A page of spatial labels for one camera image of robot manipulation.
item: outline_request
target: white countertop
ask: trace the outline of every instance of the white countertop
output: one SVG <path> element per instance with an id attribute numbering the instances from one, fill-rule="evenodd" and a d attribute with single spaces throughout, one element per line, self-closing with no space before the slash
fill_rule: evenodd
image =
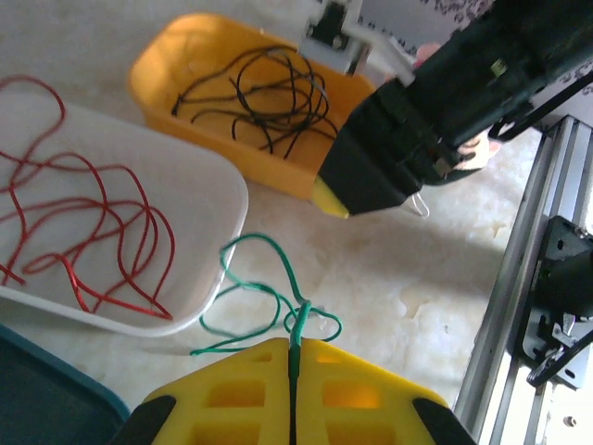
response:
<path id="1" fill-rule="evenodd" d="M 0 15 L 0 75 L 40 77 L 71 103 L 141 123 L 126 92 L 127 70 L 169 21 L 210 10 L 296 38 L 305 14 L 299 2 L 287 1 L 268 3 L 284 5 L 295 21 L 288 25 L 278 21 L 278 8 L 262 8 L 265 0 L 8 2 Z M 274 237 L 306 296 L 342 318 L 345 330 L 336 346 L 453 403 L 538 141 L 539 134 L 529 131 L 505 145 L 482 172 L 424 189 L 431 209 L 426 220 L 405 208 L 337 220 L 307 202 L 249 184 L 245 231 Z M 289 290 L 279 261 L 263 246 L 239 248 L 233 267 Z M 269 319 L 268 303 L 238 295 L 213 307 L 208 319 L 247 330 Z M 171 337 L 141 339 L 5 301 L 0 323 L 111 388 L 132 408 L 153 389 L 219 358 L 187 355 L 215 340 L 198 325 Z M 314 319 L 307 332 L 322 337 L 331 329 Z"/>

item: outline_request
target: tangled wire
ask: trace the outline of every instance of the tangled wire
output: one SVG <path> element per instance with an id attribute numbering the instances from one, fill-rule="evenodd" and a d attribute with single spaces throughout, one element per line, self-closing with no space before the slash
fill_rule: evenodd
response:
<path id="1" fill-rule="evenodd" d="M 273 64 L 285 68 L 286 76 L 272 82 L 248 86 L 256 77 L 246 80 L 249 78 L 246 75 L 248 70 L 256 67 L 270 72 L 274 68 Z M 300 70 L 297 65 L 304 65 L 306 69 Z M 203 96 L 197 92 L 201 87 L 208 87 L 212 81 L 231 72 L 236 72 L 233 77 L 228 78 L 233 94 Z M 287 93 L 288 100 L 282 100 L 281 93 Z M 269 104 L 270 97 L 273 97 L 274 109 L 257 109 L 256 103 L 265 101 Z M 191 123 L 196 123 L 207 115 L 230 118 L 231 137 L 235 141 L 240 123 L 259 130 L 264 138 L 262 141 L 265 141 L 259 149 L 267 149 L 271 154 L 277 150 L 279 143 L 290 141 L 283 153 L 284 159 L 290 156 L 298 139 L 305 132 L 321 134 L 330 140 L 334 140 L 337 135 L 336 126 L 327 117 L 330 104 L 325 92 L 325 80 L 313 70 L 308 60 L 294 48 L 285 45 L 247 50 L 221 70 L 194 80 L 179 94 L 171 114 L 178 116 L 181 108 L 187 106 L 191 106 L 193 110 Z"/>
<path id="2" fill-rule="evenodd" d="M 148 202 L 145 190 L 134 172 L 123 165 L 103 165 L 96 167 L 83 156 L 73 152 L 63 152 L 52 156 L 44 156 L 40 145 L 62 126 L 66 119 L 66 107 L 56 91 L 49 85 L 29 76 L 13 76 L 0 81 L 0 91 L 12 83 L 33 83 L 43 87 L 56 100 L 59 106 L 59 118 L 47 130 L 35 138 L 28 146 L 22 156 L 16 156 L 7 151 L 0 150 L 0 161 L 14 168 L 6 178 L 6 184 L 0 186 L 0 197 L 7 197 L 12 204 L 12 209 L 0 215 L 0 225 L 14 219 L 19 221 L 19 239 L 17 246 L 7 257 L 6 263 L 0 263 L 1 284 L 6 286 L 14 281 L 21 286 L 26 284 L 25 276 L 43 273 L 51 268 L 61 265 L 68 274 L 72 291 L 78 300 L 81 309 L 85 312 L 96 313 L 100 306 L 112 303 L 122 308 L 147 315 L 172 320 L 171 314 L 157 301 L 158 294 L 170 271 L 175 254 L 175 240 L 173 231 L 165 216 L 158 209 L 155 209 Z M 100 198 L 78 196 L 64 197 L 44 202 L 36 202 L 31 205 L 24 205 L 19 200 L 19 192 L 39 190 L 48 186 L 39 180 L 39 173 L 43 171 L 59 172 L 60 175 L 71 175 L 72 179 L 78 181 L 83 176 L 91 177 L 96 182 L 96 189 Z M 102 179 L 102 173 L 121 172 L 131 178 L 138 194 L 139 200 L 134 199 L 111 199 L 108 196 L 106 185 Z M 132 217 L 122 216 L 124 211 L 132 210 Z M 81 216 L 81 212 L 90 212 L 98 215 L 96 223 L 89 227 L 86 235 L 72 234 L 71 246 L 61 251 L 36 252 L 36 257 L 23 259 L 23 249 L 32 240 L 33 236 L 42 231 L 50 221 L 57 217 L 71 215 L 72 218 Z M 107 229 L 107 223 L 115 223 L 115 229 Z M 129 253 L 128 246 L 131 244 L 129 234 L 134 225 L 142 225 L 142 235 L 135 245 L 132 264 L 125 264 L 123 259 L 124 240 L 126 253 Z M 164 270 L 158 276 L 158 283 L 154 290 L 147 291 L 138 284 L 138 279 L 143 273 L 147 273 L 148 267 L 158 250 L 159 244 L 159 223 L 166 228 L 169 238 L 168 260 Z M 83 253 L 93 246 L 105 242 L 110 238 L 117 239 L 117 253 L 113 261 L 118 265 L 121 277 L 115 283 L 106 284 L 106 289 L 99 291 L 84 283 L 76 273 L 76 265 Z M 137 295 L 145 299 L 149 304 L 147 307 L 131 304 L 116 297 L 116 293 L 124 288 L 131 288 Z M 94 304 L 89 305 L 83 294 L 95 299 Z"/>

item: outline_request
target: rectangular slot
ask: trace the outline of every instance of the rectangular slot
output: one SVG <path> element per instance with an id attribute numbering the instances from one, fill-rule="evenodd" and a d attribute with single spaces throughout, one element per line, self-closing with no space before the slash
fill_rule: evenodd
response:
<path id="1" fill-rule="evenodd" d="M 393 429 L 387 425 L 328 423 L 325 427 L 329 445 L 398 445 Z"/>
<path id="2" fill-rule="evenodd" d="M 248 408 L 263 406 L 265 383 L 258 380 L 231 380 L 216 385 L 208 394 L 209 408 Z"/>
<path id="3" fill-rule="evenodd" d="M 224 423 L 196 426 L 192 445 L 258 445 L 259 425 Z"/>
<path id="4" fill-rule="evenodd" d="M 379 389 L 356 380 L 330 380 L 323 384 L 323 406 L 376 409 L 381 406 Z"/>

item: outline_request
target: yellow plastic tray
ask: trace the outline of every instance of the yellow plastic tray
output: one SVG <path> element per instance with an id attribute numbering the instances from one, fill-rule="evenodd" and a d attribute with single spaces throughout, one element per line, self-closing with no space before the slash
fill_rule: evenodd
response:
<path id="1" fill-rule="evenodd" d="M 284 153 L 282 147 L 278 147 L 274 154 L 258 150 L 265 139 L 262 141 L 263 136 L 257 129 L 253 129 L 253 133 L 242 133 L 243 142 L 234 141 L 231 137 L 232 118 L 211 115 L 191 123 L 194 113 L 180 111 L 178 117 L 171 115 L 178 94 L 193 80 L 220 70 L 248 49 L 268 45 L 294 47 L 275 36 L 222 16 L 182 16 L 167 26 L 133 64 L 129 75 L 130 91 L 150 128 L 220 153 L 250 180 L 294 197 L 311 199 L 317 173 L 332 145 L 328 138 L 314 132 L 303 133 L 290 157 L 284 160 L 279 155 Z M 262 67 L 263 63 L 258 64 L 257 70 L 246 71 L 247 83 L 278 79 L 280 67 L 270 63 L 268 69 Z M 330 101 L 328 118 L 339 129 L 354 107 L 374 89 L 360 76 L 347 77 L 311 64 L 327 82 L 326 93 Z M 234 93 L 228 76 L 208 83 L 208 88 L 202 91 L 207 96 Z M 280 95 L 271 95 L 269 103 L 258 104 L 258 109 L 266 109 L 269 105 L 270 110 L 277 110 L 277 101 L 282 99 Z"/>

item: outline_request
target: metal frame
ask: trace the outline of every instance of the metal frame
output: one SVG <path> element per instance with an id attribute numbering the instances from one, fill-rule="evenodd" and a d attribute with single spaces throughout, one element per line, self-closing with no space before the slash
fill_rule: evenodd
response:
<path id="1" fill-rule="evenodd" d="M 529 368 L 514 345 L 548 218 L 585 225 L 592 167 L 593 130 L 584 123 L 567 117 L 542 137 L 455 403 L 480 445 L 544 440 L 553 384 L 530 387 Z"/>

